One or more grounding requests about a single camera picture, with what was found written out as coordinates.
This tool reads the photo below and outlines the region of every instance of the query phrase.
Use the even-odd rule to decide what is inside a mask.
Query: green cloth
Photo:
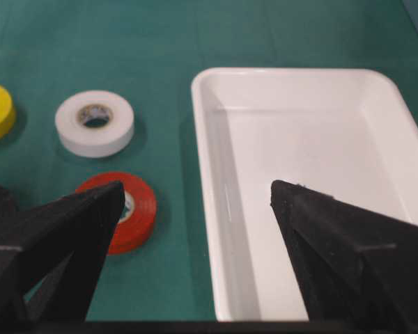
[[[401,0],[0,0],[0,84],[18,112],[0,184],[22,209],[111,170],[157,196],[152,237],[107,258],[88,319],[215,318],[190,84],[219,66],[371,68],[418,124],[418,35]],[[54,127],[63,100],[93,89],[135,110],[133,140],[104,159],[69,153]]]

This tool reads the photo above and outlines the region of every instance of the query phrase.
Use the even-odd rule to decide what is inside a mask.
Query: green table surface
[[[157,196],[152,237],[107,258],[88,319],[215,318],[190,84],[225,66],[371,68],[418,124],[418,35],[401,0],[0,0],[0,84],[18,112],[0,184],[21,209],[111,170]],[[54,127],[63,100],[93,89],[135,110],[135,137],[104,159],[69,153]]]

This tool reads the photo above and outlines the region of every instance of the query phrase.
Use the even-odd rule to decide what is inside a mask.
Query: white tape roll
[[[133,109],[117,94],[89,90],[60,105],[56,128],[63,146],[74,154],[107,157],[122,150],[133,137]]]

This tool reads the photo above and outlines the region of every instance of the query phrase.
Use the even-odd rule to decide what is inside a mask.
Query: tape roll center hole
[[[136,207],[136,204],[134,202],[132,195],[130,195],[127,191],[124,191],[124,195],[125,195],[124,210],[123,210],[123,213],[121,214],[121,217],[119,218],[118,224],[129,219],[129,217],[133,215],[134,209]]]
[[[112,118],[111,109],[103,104],[88,104],[77,113],[79,124],[89,129],[104,127]]]

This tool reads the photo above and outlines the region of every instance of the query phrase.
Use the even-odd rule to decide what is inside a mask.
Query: plastic tray
[[[218,68],[192,99],[218,320],[307,318],[273,180],[418,225],[418,129],[387,77]]]

